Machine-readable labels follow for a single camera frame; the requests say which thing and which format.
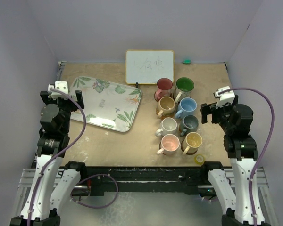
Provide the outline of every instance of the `red mug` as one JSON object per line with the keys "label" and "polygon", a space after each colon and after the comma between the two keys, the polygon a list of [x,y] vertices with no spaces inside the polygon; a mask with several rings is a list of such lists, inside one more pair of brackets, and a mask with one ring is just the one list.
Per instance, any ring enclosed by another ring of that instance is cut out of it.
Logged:
{"label": "red mug", "polygon": [[154,99],[158,102],[163,97],[169,97],[171,95],[171,88],[173,83],[167,78],[161,78],[157,81],[157,88],[154,94]]}

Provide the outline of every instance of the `floral tray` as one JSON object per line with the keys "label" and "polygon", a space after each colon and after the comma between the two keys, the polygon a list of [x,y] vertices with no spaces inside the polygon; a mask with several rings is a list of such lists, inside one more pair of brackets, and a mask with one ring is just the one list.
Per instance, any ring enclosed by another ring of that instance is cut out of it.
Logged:
{"label": "floral tray", "polygon": [[[132,127],[142,91],[101,79],[80,76],[70,86],[70,96],[76,100],[75,91],[81,90],[87,123],[126,132]],[[83,121],[80,111],[71,119]]]}

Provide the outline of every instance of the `tabletop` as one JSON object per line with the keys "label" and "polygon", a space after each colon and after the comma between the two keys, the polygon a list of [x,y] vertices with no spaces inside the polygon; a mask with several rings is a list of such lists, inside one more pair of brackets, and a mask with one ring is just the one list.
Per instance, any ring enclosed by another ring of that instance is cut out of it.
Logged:
{"label": "tabletop", "polygon": [[[202,154],[206,161],[220,161],[224,166],[230,166],[223,146],[224,132],[219,125],[210,122],[210,116],[208,123],[201,124],[200,113],[201,104],[216,102],[213,92],[231,85],[225,65],[175,64],[174,70],[174,83],[178,78],[188,77],[195,84],[191,97],[197,102],[195,116],[200,122],[197,132],[203,139],[195,155]],[[78,76],[126,84],[125,64],[67,63],[61,80],[71,85]],[[123,133],[87,124],[81,139],[66,152],[63,165],[69,161],[83,161],[87,166],[199,166],[194,160],[195,155],[182,155],[180,148],[172,156],[156,155],[162,139],[154,135],[161,123],[155,114],[156,85],[140,85],[139,88],[142,98],[130,130]],[[82,122],[71,120],[70,142],[78,136],[82,126]]]}

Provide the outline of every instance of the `whiteboard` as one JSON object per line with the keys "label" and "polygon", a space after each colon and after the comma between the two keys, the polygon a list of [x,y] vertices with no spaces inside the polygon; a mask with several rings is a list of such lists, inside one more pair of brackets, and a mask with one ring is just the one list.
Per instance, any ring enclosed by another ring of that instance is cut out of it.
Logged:
{"label": "whiteboard", "polygon": [[126,52],[127,84],[156,84],[160,78],[174,81],[174,51],[130,49]]}

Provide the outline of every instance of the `green mug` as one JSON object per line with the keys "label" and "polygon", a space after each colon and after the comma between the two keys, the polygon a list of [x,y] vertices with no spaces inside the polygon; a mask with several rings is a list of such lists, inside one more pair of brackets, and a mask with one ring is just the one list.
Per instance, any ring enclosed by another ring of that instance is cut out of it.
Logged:
{"label": "green mug", "polygon": [[173,99],[178,103],[185,97],[191,97],[191,91],[194,89],[194,82],[189,78],[179,78],[176,82]]}
{"label": "green mug", "polygon": [[199,126],[198,119],[194,115],[185,116],[178,127],[180,136],[183,137],[188,133],[196,132],[198,126]]}

